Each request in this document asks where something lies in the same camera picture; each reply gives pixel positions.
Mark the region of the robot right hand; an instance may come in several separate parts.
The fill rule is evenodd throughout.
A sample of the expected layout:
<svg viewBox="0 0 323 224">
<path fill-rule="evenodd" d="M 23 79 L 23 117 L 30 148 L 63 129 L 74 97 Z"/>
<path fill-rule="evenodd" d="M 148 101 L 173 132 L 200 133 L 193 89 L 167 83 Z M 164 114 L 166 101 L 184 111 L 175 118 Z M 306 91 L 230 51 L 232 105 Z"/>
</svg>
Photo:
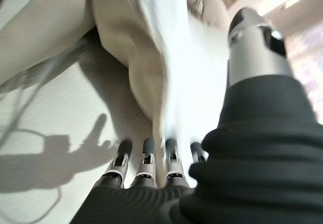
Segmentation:
<svg viewBox="0 0 323 224">
<path fill-rule="evenodd" d="M 103 176 L 72 223 L 322 223 L 322 125 L 289 66 L 284 41 L 253 9 L 229 29 L 228 84 L 218 127 L 164 188 L 116 188 Z"/>
</svg>

